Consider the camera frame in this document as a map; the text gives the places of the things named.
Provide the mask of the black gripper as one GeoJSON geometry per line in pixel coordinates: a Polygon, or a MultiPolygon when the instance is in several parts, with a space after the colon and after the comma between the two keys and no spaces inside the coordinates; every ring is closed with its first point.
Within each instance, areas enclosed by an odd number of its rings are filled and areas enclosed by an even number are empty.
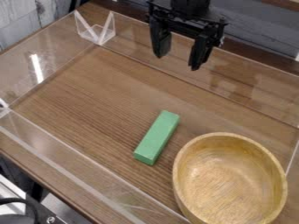
{"type": "Polygon", "coordinates": [[[172,34],[195,39],[188,66],[196,71],[207,62],[212,38],[221,39],[225,18],[211,9],[211,0],[148,0],[148,23],[153,54],[161,58],[170,50],[172,34]]]}

